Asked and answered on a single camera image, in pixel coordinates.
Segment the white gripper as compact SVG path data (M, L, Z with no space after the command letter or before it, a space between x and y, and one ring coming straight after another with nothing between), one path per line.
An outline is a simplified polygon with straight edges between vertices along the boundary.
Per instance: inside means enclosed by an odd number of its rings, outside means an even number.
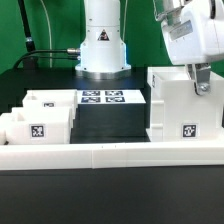
M173 65L187 65L195 92L210 92L209 63L224 59L224 0L153 0Z

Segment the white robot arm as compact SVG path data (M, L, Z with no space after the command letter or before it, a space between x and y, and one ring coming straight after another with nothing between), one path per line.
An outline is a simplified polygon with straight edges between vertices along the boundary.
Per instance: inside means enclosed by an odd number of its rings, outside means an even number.
M169 59L184 65L195 92L210 91L210 64L224 59L224 0L153 0ZM119 0L84 0L86 36L76 70L111 79L128 70Z

